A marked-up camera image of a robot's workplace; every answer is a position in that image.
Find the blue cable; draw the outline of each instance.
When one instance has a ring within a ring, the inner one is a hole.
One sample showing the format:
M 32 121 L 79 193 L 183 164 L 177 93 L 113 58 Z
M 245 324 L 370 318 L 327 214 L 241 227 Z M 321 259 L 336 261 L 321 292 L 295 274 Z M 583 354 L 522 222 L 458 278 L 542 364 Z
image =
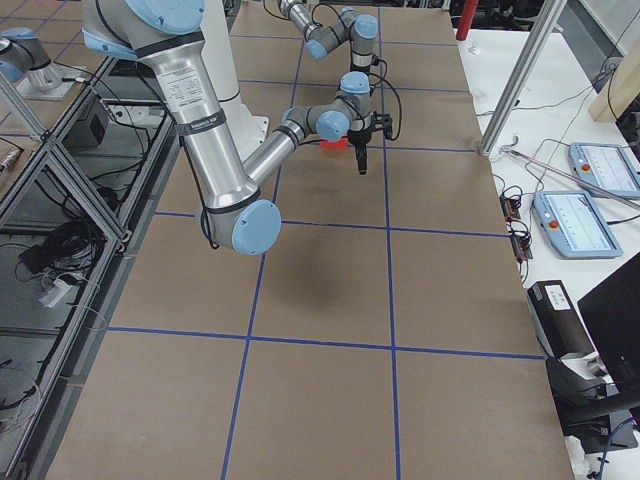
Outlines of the blue cable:
M 622 429 L 622 427 L 624 427 L 626 424 L 631 422 L 635 422 L 636 425 L 640 425 L 640 422 L 638 422 L 637 418 L 630 417 L 630 418 L 627 418 L 624 422 L 620 422 L 618 426 L 611 431 L 611 434 L 609 435 L 609 441 L 607 442 L 607 446 L 604 448 L 604 452 L 602 452 L 602 458 L 600 459 L 600 470 L 596 475 L 596 480 L 602 480 L 602 474 L 604 473 L 604 466 L 607 463 L 607 454 L 609 453 L 609 448 L 611 448 L 611 445 L 613 445 L 614 437 Z

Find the red cylinder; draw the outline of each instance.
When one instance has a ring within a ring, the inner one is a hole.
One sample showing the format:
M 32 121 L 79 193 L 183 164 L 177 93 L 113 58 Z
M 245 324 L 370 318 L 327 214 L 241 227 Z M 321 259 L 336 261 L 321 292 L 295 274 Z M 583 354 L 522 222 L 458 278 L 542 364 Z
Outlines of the red cylinder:
M 473 17 L 476 15 L 479 1 L 480 0 L 467 0 L 464 2 L 464 10 L 462 11 L 462 17 L 460 17 L 460 23 L 458 24 L 456 40 L 464 42 L 467 39 L 467 34 L 473 23 Z

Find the white table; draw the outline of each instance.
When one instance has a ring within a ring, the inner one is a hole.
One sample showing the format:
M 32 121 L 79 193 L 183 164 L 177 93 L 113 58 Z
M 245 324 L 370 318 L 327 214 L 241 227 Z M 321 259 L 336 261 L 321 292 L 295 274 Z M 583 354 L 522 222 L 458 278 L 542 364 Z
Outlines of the white table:
M 467 41 L 459 43 L 469 89 L 478 114 L 495 109 L 527 35 L 524 32 L 472 30 Z M 519 97 L 518 107 L 553 105 L 582 93 L 557 107 L 512 112 L 490 157 L 494 173 L 505 180 L 507 187 L 519 185 L 527 193 L 533 192 L 538 183 L 525 171 L 522 160 L 499 154 L 499 147 L 513 143 L 514 136 L 519 139 L 514 148 L 527 155 L 533 155 L 543 139 L 560 140 L 563 135 L 562 141 L 565 143 L 598 142 L 627 145 L 615 124 L 596 123 L 591 120 L 588 107 L 596 93 L 589 89 L 589 86 L 589 79 L 583 73 L 562 35 L 552 34 Z M 479 116 L 478 119 L 480 128 L 484 131 L 490 116 Z M 630 156 L 640 170 L 638 162 L 632 154 Z M 536 158 L 543 162 L 551 158 L 551 165 L 571 173 L 568 148 L 565 146 L 546 142 L 540 148 Z M 538 174 L 541 172 L 541 169 L 536 167 L 533 170 Z M 496 180 L 496 186 L 500 191 L 502 183 Z M 580 188 L 574 182 L 551 172 L 545 175 L 544 186 L 546 190 Z M 542 229 L 536 222 L 530 221 L 531 200 L 532 195 L 526 195 L 520 209 L 522 218 L 530 225 L 533 236 L 531 250 L 534 259 L 528 265 L 529 274 L 524 283 L 525 288 L 540 280 L 559 279 L 564 283 L 575 304 L 599 282 L 640 251 L 640 220 L 638 220 L 611 227 L 624 250 L 621 257 L 611 260 L 563 260 L 550 247 Z M 638 213 L 609 199 L 597 199 L 596 203 L 607 220 L 627 218 Z M 597 456 L 588 456 L 594 470 L 599 468 Z M 616 480 L 638 478 L 640 449 L 612 452 L 608 459 L 611 463 L 605 469 L 604 478 Z

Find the red object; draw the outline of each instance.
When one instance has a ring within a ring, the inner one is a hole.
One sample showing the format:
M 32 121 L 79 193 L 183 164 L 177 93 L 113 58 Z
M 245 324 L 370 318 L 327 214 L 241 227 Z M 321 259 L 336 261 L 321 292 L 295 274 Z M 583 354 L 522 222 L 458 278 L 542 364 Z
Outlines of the red object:
M 458 33 L 456 34 L 456 40 L 464 42 L 467 39 L 469 29 L 473 23 L 473 17 L 476 15 L 476 9 L 478 8 L 478 2 L 480 0 L 467 0 L 464 2 L 464 10 L 462 11 L 462 17 L 458 24 Z
M 320 142 L 320 148 L 326 148 L 327 150 L 346 150 L 349 148 L 349 141 L 347 140 L 347 137 L 342 137 L 337 142 L 322 140 Z

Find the black monitor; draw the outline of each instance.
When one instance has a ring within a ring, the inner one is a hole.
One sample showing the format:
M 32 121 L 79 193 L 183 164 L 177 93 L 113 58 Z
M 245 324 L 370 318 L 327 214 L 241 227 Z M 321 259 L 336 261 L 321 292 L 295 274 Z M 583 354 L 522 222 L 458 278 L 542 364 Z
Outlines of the black monitor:
M 640 386 L 640 253 L 578 301 L 587 331 L 618 390 Z M 640 417 L 640 406 L 631 409 Z

